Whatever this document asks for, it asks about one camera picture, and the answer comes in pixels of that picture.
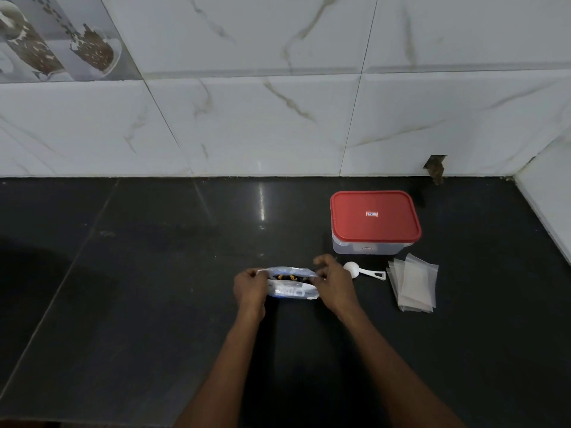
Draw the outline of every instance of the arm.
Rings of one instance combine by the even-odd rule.
[[[345,324],[382,396],[394,426],[464,427],[375,329],[361,309],[351,274],[325,254],[313,260],[325,265],[313,284],[325,305]]]
[[[208,378],[174,428],[235,427],[258,326],[266,314],[268,274],[248,269],[234,278],[238,316]]]

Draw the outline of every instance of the hand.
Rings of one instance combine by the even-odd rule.
[[[264,302],[268,295],[268,272],[256,272],[260,267],[245,270],[234,278],[234,296],[240,313],[254,315],[258,321],[266,315]]]
[[[331,309],[340,320],[343,320],[344,315],[360,309],[351,273],[348,270],[343,269],[343,266],[330,254],[315,257],[313,263],[324,265],[317,271],[319,277],[313,278],[312,283],[317,287],[319,297],[327,308]]]

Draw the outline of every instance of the plastic container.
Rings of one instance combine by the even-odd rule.
[[[341,191],[331,197],[333,250],[338,254],[394,255],[422,231],[403,191]]]

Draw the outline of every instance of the spoon handle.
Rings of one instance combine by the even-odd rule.
[[[359,273],[363,273],[365,275],[372,276],[373,278],[380,279],[381,281],[385,281],[387,279],[387,273],[386,272],[375,272],[374,270],[359,269]]]

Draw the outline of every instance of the person's right hand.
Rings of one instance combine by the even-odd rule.
[[[319,297],[325,306],[343,320],[343,316],[355,309],[360,309],[357,295],[353,287],[351,273],[343,269],[330,254],[320,255],[313,259],[316,265],[323,267],[317,271],[318,278],[313,278],[312,283],[317,287]]]

